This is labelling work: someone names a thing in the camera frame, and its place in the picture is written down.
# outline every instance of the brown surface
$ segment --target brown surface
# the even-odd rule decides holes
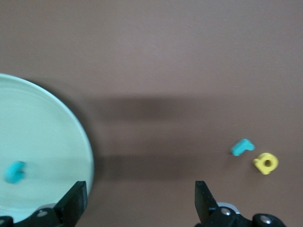
[[[195,180],[302,226],[303,2],[1,1],[0,70],[65,101],[96,176],[78,227],[191,227]],[[249,138],[256,150],[233,157]],[[263,151],[279,167],[251,164]]]

